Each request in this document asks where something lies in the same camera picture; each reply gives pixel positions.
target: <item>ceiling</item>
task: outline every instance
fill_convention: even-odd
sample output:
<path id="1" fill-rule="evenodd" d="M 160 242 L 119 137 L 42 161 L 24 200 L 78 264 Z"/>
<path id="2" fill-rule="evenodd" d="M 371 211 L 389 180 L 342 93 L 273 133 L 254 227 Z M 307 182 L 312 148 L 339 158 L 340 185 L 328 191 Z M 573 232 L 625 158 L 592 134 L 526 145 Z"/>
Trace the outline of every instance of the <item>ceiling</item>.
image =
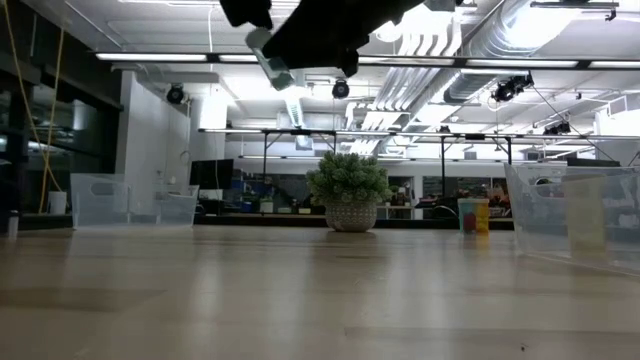
<path id="1" fill-rule="evenodd" d="M 95 50 L 100 51 L 165 51 L 165 52 L 248 52 L 244 37 L 251 26 L 232 28 L 220 7 L 174 7 L 166 4 L 130 3 L 125 0 L 24 0 L 44 16 L 59 22 L 63 12 L 69 31 Z M 278 0 L 279 5 L 295 4 L 296 0 Z M 462 18 L 463 36 L 478 24 L 498 3 L 498 0 L 476 0 L 477 11 Z M 616 57 L 636 58 L 640 55 L 640 1 L 622 0 L 618 17 L 604 21 L 607 12 L 584 12 L 577 16 L 555 39 L 541 47 L 536 57 Z M 291 12 L 274 9 L 275 26 L 281 25 Z M 208 19 L 211 19 L 211 44 Z M 397 53 L 401 41 L 384 43 L 371 37 L 360 54 Z M 227 90 L 235 100 L 229 110 L 234 119 L 275 118 L 285 110 L 280 94 L 270 84 L 258 66 L 245 65 L 163 65 L 148 66 L 147 72 L 214 71 L 220 74 Z M 376 96 L 385 83 L 388 69 L 363 68 L 349 79 L 351 96 Z M 304 98 L 305 112 L 343 114 L 348 101 L 333 100 L 331 87 L 337 69 L 309 69 L 304 72 L 305 82 L 314 83 L 313 97 Z M 640 89 L 640 74 L 635 72 L 593 71 L 533 71 L 536 87 L 557 111 L 570 110 L 572 122 L 581 131 L 589 131 L 593 123 L 592 110 L 620 96 L 620 92 Z M 196 93 L 206 93 L 208 86 L 199 85 Z M 578 93 L 582 99 L 577 100 Z M 506 124 L 509 132 L 526 131 L 531 124 L 555 113 L 541 95 L 527 90 L 515 101 L 501 105 L 480 96 L 475 106 L 464 106 L 456 112 L 459 126 L 476 123 L 474 129 L 489 130 L 491 123 Z"/>

